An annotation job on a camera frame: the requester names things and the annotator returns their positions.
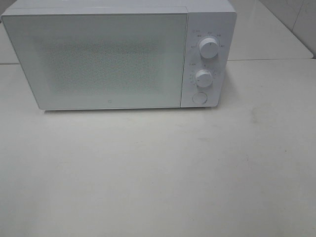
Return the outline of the white round door button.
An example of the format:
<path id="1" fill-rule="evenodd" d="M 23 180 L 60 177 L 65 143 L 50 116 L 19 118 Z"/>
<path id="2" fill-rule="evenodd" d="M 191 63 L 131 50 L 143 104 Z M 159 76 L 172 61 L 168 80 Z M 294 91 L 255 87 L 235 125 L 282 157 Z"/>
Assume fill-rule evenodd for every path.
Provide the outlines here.
<path id="1" fill-rule="evenodd" d="M 192 101 L 196 104 L 203 105 L 207 101 L 207 95 L 203 92 L 198 92 L 192 97 Z"/>

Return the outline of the white microwave oven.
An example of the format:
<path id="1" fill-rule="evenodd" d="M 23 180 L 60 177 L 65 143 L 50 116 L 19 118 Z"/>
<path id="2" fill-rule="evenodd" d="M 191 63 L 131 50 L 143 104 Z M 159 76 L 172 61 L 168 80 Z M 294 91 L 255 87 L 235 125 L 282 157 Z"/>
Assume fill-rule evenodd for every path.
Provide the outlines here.
<path id="1" fill-rule="evenodd" d="M 42 110 L 218 105 L 227 0 L 18 0 L 1 15 Z"/>

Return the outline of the white timer knob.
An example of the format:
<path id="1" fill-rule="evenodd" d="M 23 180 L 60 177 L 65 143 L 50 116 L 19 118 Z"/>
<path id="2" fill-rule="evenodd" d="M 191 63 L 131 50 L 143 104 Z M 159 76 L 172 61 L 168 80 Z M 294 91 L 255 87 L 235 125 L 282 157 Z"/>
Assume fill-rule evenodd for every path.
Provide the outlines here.
<path id="1" fill-rule="evenodd" d="M 206 88 L 212 85 L 214 75 L 210 70 L 199 70 L 195 74 L 196 85 L 201 88 Z"/>

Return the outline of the white microwave door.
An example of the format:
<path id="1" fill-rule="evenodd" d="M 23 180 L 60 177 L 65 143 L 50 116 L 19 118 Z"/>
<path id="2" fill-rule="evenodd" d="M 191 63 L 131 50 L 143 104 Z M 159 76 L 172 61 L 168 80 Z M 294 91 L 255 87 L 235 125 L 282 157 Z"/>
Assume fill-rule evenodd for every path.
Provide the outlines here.
<path id="1" fill-rule="evenodd" d="M 179 107 L 186 14 L 5 16 L 43 110 Z"/>

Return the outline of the white power knob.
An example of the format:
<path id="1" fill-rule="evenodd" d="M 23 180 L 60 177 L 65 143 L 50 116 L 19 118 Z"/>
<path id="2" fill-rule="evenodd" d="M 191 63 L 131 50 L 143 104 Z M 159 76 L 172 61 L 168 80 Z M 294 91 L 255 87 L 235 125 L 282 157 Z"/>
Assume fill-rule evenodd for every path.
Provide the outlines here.
<path id="1" fill-rule="evenodd" d="M 219 41 L 214 36 L 209 36 L 202 39 L 198 45 L 199 52 L 202 58 L 211 59 L 218 54 Z"/>

